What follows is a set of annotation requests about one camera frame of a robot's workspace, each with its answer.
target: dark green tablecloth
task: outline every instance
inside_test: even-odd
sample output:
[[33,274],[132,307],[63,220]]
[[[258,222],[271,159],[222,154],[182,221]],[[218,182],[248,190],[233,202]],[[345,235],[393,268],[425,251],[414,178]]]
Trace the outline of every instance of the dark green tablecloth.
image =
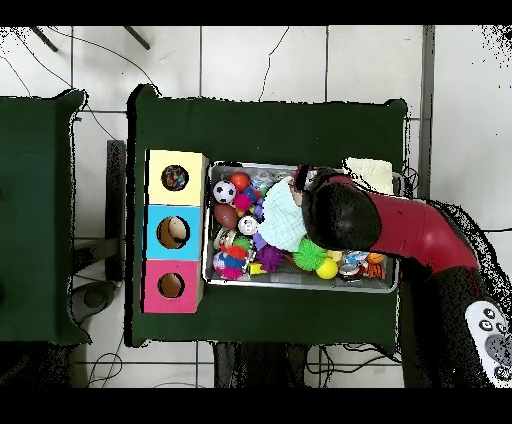
[[0,97],[0,341],[87,341],[67,313],[70,119],[84,96]]
[[133,283],[127,297],[127,340],[133,338],[135,345],[146,339],[365,341],[392,348],[396,291],[366,294],[212,285],[206,286],[195,314],[141,314],[144,150],[201,152],[210,161],[277,165],[339,166],[352,156],[387,160],[393,171],[401,172],[406,110],[403,100],[386,105],[173,100],[158,98],[151,86],[139,86],[128,102],[128,168],[133,167],[135,176],[134,188],[133,179],[128,180],[128,193],[135,190],[135,209],[128,204],[128,222],[134,213],[135,226],[127,228],[127,241],[134,237],[134,249],[127,257],[127,263],[133,259],[134,264],[127,269],[128,283]]

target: yellow ball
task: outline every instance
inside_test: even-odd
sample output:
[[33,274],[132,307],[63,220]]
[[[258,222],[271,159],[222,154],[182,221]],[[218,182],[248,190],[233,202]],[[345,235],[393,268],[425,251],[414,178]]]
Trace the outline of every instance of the yellow ball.
[[343,254],[341,252],[338,252],[337,250],[328,250],[327,256],[332,258],[334,260],[334,262],[339,262],[339,261],[341,261]]
[[334,262],[334,259],[327,257],[322,265],[320,265],[316,270],[316,273],[320,278],[329,280],[330,278],[334,278],[338,273],[338,265]]
[[382,253],[372,252],[366,257],[366,262],[371,264],[380,264],[384,260],[385,256]]

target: blue box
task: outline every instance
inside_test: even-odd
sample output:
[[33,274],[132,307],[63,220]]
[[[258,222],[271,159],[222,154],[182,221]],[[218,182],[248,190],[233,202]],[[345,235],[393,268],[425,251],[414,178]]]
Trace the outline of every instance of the blue box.
[[[165,248],[157,238],[158,225],[164,218],[171,216],[178,216],[185,220],[190,229],[188,241],[178,249]],[[201,208],[199,207],[148,205],[146,259],[199,260],[202,228]]]

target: pink box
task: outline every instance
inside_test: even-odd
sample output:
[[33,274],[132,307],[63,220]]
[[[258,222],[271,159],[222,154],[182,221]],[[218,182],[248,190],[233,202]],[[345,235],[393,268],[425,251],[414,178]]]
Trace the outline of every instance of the pink box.
[[[146,276],[141,284],[141,290],[144,288],[144,309],[141,312],[154,314],[196,312],[203,295],[200,267],[201,261],[146,260]],[[179,297],[166,298],[159,291],[158,282],[168,273],[178,274],[183,279],[184,287]]]

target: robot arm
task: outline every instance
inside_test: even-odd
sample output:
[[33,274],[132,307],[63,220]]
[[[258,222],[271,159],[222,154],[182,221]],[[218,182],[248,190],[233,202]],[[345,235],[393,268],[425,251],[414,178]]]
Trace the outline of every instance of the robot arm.
[[[299,169],[296,185],[304,187]],[[303,192],[308,236],[331,250],[401,258],[415,279],[413,327],[422,367],[435,387],[512,387],[512,339],[482,282],[472,247],[438,209],[360,189],[346,175],[319,171]]]

